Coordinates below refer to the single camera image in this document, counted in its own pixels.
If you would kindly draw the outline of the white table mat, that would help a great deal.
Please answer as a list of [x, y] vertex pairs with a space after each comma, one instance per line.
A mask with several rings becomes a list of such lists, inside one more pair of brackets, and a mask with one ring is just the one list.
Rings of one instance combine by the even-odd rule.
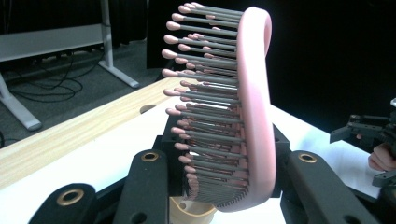
[[[86, 183], [100, 190], [125, 177], [134, 155], [152, 146], [163, 132], [165, 110], [178, 103], [169, 99], [135, 119], [95, 137], [60, 159], [35, 171], [32, 162], [44, 159], [34, 148], [27, 148], [27, 160], [15, 159], [13, 171], [21, 169], [28, 176], [18, 177], [0, 187], [0, 224], [27, 224], [38, 207], [56, 189], [70, 183]], [[379, 188], [372, 185], [377, 174], [367, 165], [368, 154], [352, 145], [329, 142], [322, 130], [273, 106], [271, 118], [275, 126], [290, 140], [292, 150], [306, 150], [322, 157], [344, 181], [375, 197]]]

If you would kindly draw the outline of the brown cup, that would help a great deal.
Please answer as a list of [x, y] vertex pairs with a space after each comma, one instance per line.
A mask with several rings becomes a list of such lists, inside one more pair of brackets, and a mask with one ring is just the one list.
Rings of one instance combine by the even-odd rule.
[[209, 203], [185, 201], [182, 197], [169, 199], [170, 224], [210, 224], [216, 212]]

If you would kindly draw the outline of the white metal desk frame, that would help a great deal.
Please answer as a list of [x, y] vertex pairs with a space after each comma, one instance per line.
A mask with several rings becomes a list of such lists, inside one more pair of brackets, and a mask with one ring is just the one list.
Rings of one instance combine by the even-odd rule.
[[[131, 88], [137, 89], [139, 83], [113, 64], [109, 0], [100, 0], [100, 4], [101, 23], [0, 35], [0, 63], [102, 44], [105, 58], [98, 64]], [[28, 131], [36, 131], [42, 127], [42, 123], [9, 91], [1, 73], [0, 102]]]

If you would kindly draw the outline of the pink hairbrush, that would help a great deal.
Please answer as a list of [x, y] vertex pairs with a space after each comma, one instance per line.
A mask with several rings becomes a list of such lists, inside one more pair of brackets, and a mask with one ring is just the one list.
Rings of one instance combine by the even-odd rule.
[[183, 65], [164, 69], [180, 85], [165, 91], [179, 98], [167, 109], [177, 118], [172, 133], [184, 166], [188, 201], [222, 212], [267, 201], [276, 183], [276, 139], [270, 119], [266, 55], [272, 37], [269, 13], [196, 2], [179, 6], [166, 23], [162, 56]]

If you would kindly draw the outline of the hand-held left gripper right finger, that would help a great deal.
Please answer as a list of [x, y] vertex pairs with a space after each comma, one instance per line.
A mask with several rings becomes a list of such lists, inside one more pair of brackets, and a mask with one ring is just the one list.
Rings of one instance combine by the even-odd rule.
[[286, 224], [378, 224], [355, 194], [319, 155], [290, 150], [274, 129], [276, 190]]

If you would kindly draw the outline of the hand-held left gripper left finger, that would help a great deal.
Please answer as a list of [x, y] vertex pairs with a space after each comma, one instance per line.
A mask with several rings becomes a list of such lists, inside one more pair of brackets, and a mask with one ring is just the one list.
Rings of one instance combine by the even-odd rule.
[[170, 224], [170, 198], [183, 192], [182, 152], [175, 149], [179, 137], [171, 133], [177, 119], [169, 116], [152, 149], [134, 156], [113, 224]]

